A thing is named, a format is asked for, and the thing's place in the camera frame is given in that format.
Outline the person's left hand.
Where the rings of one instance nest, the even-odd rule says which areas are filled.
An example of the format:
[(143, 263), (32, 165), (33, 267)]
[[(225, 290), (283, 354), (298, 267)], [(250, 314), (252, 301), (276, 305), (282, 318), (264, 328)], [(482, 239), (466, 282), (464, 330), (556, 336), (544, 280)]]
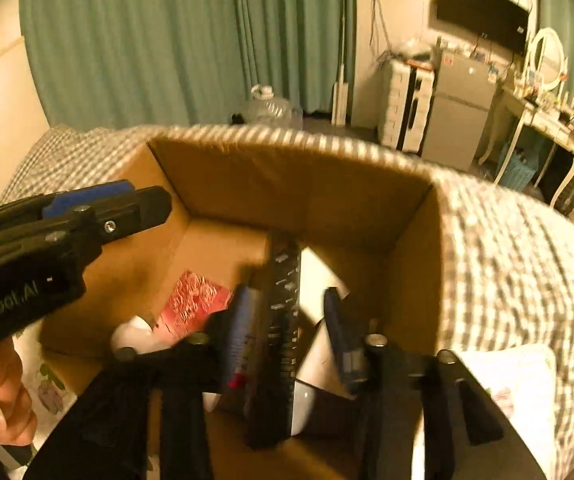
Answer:
[(29, 392), (22, 384), (22, 360), (8, 337), (0, 341), (0, 445), (30, 445), (37, 424)]

